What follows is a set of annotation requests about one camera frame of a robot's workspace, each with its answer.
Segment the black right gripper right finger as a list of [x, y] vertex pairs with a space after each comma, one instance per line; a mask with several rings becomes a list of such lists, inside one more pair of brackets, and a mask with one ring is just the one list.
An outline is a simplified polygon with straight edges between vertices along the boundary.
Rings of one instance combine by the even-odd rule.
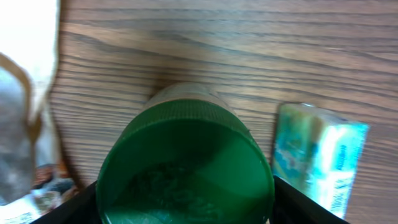
[[274, 184], [275, 202], [270, 224], [349, 224], [276, 175]]

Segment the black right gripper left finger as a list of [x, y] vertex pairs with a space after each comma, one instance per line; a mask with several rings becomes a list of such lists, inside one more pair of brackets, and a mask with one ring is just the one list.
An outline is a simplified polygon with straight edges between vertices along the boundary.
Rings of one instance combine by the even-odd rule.
[[47, 213], [32, 224], [101, 224], [96, 205], [96, 184]]

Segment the brown snack pouch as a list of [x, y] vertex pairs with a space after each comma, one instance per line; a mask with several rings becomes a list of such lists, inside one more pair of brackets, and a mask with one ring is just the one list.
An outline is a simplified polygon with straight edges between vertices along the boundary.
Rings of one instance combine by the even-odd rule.
[[1, 222], [32, 223], [76, 192], [49, 103], [60, 0], [1, 0]]

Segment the teal tissue pack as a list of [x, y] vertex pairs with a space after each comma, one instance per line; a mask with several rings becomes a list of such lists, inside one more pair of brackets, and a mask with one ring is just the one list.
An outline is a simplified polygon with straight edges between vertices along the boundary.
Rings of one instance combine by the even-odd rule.
[[273, 174], [343, 218], [369, 125], [305, 103], [279, 106]]

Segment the green lid jar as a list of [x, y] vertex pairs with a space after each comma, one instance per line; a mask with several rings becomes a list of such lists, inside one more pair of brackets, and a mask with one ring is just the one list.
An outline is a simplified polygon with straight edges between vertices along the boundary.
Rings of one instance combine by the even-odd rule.
[[96, 203], [103, 223], [265, 223], [274, 179], [217, 92], [178, 83], [126, 126], [101, 167]]

